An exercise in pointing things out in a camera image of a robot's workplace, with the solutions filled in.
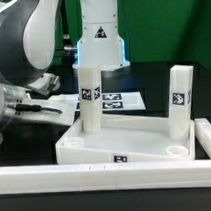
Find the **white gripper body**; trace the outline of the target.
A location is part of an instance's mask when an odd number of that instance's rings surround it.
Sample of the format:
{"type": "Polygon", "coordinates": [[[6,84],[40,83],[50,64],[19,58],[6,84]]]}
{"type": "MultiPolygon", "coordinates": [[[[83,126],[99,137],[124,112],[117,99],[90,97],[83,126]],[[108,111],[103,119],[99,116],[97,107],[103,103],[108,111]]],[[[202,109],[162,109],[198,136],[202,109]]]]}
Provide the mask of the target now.
{"type": "Polygon", "coordinates": [[[6,104],[7,115],[20,121],[72,125],[76,107],[68,102],[24,99],[6,104]]]}

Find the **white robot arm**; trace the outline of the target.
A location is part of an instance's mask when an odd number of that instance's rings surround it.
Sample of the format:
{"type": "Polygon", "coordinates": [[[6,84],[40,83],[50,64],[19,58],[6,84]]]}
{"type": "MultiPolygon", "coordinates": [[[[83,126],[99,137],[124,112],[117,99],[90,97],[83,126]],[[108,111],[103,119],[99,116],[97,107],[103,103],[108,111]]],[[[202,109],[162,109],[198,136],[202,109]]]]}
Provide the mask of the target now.
{"type": "MultiPolygon", "coordinates": [[[[55,53],[62,0],[0,0],[0,131],[12,118],[71,125],[75,107],[28,98],[26,90],[47,73],[55,53]]],[[[129,65],[119,36],[117,0],[80,0],[82,37],[76,69],[115,71],[129,65]]]]}

